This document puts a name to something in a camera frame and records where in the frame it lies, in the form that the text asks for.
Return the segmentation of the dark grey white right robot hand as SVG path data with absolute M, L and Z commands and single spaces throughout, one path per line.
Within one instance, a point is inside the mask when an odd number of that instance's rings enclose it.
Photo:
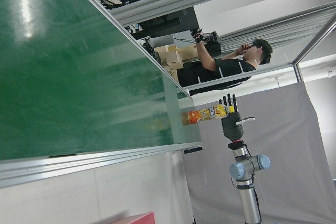
M 234 94 L 232 97 L 228 94 L 227 98 L 223 96 L 223 103 L 229 109 L 227 116 L 221 119 L 224 135 L 232 142 L 241 140 L 244 134 L 243 123 L 255 120 L 255 117 L 241 119 Z

